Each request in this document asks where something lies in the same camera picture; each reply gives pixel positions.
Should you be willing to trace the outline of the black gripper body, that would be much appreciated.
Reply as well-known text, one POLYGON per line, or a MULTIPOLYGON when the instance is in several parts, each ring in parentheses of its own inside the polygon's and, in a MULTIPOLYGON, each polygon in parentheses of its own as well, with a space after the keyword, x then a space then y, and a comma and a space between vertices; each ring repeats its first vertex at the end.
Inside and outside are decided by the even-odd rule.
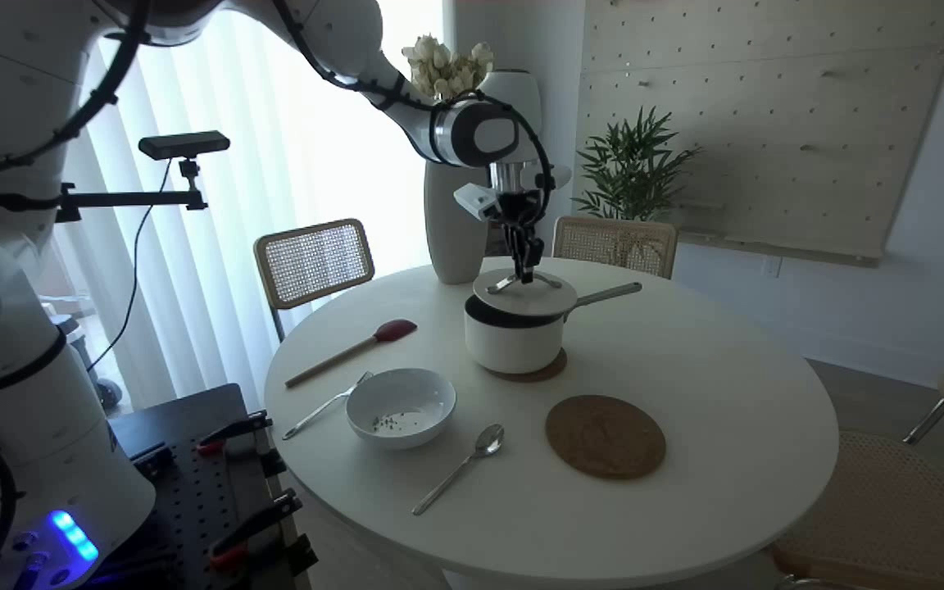
POLYGON ((548 209, 544 194, 542 191, 501 194, 496 206, 500 206, 505 250, 513 255, 528 254, 532 242, 539 239, 539 222, 548 209))

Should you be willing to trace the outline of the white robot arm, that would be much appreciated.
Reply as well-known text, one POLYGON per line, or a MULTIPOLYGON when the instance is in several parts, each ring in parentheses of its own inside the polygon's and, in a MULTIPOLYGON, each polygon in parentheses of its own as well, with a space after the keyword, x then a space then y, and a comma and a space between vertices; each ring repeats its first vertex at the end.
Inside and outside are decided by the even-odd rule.
POLYGON ((489 183, 469 186, 471 213, 505 230, 517 281, 532 281, 544 239, 539 222, 551 205, 554 175, 528 113, 484 90, 431 103, 385 55, 385 17, 378 0, 98 0, 142 46, 188 46, 215 14, 232 9, 281 42, 311 73, 345 93, 363 97, 410 142, 410 148, 445 168, 484 168, 489 183))

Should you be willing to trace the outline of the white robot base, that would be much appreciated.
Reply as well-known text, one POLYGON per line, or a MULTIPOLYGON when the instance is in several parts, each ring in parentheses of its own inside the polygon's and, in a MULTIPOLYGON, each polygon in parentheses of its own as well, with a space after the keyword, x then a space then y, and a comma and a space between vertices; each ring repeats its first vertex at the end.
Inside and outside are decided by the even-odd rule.
POLYGON ((0 590, 85 585, 153 511, 68 336, 28 267, 80 205, 66 146, 115 103, 144 46, 220 0, 0 0, 0 590))

